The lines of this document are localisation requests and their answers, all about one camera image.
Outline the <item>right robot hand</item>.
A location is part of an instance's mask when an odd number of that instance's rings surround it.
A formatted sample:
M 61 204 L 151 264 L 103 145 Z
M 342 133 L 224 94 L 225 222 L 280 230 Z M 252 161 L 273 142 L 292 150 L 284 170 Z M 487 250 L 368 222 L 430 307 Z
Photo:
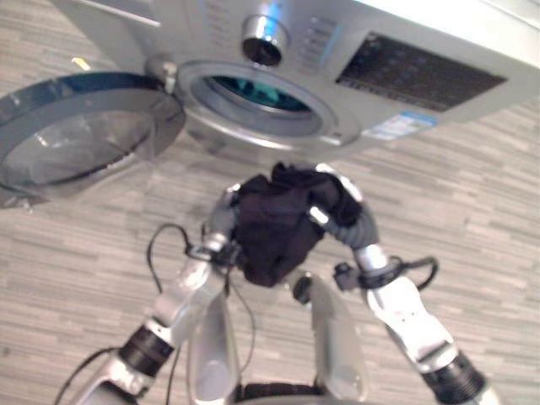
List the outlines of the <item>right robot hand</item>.
M 390 259 L 380 243 L 379 231 L 374 215 L 364 200 L 361 190 L 345 175 L 326 163 L 316 164 L 318 173 L 335 178 L 344 191 L 360 205 L 360 214 L 349 227 L 338 225 L 337 221 L 323 208 L 312 206 L 308 210 L 310 219 L 333 235 L 354 253 L 360 271 L 369 275 L 380 275 L 390 267 Z

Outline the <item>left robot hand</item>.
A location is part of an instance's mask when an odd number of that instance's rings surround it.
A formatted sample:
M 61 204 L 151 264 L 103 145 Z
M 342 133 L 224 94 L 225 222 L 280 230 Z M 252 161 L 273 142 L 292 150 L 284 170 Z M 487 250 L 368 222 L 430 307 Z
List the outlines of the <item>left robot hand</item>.
M 237 220 L 237 189 L 224 190 L 204 225 L 203 245 L 218 252 L 233 240 Z

